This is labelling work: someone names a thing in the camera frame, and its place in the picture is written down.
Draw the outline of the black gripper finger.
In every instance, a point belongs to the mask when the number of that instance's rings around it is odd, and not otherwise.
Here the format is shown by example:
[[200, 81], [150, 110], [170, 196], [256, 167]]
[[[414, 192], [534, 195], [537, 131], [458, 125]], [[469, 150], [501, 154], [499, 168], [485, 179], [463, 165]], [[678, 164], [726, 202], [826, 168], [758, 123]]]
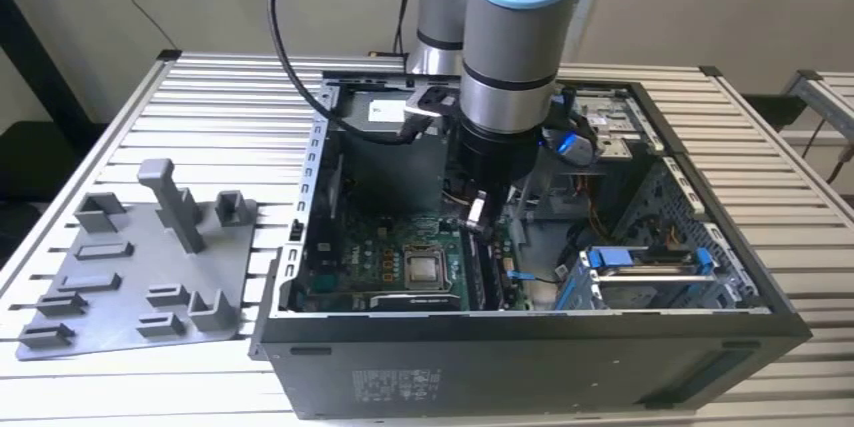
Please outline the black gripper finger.
[[489, 237], [491, 234], [491, 226], [487, 215], [487, 200], [489, 195], [483, 190], [479, 190], [474, 200], [469, 206], [469, 212], [466, 214], [463, 226], [466, 230], [479, 235], [481, 237]]
[[505, 204], [507, 201], [507, 189], [490, 189], [486, 197], [486, 235], [493, 236], [498, 221], [503, 216]]

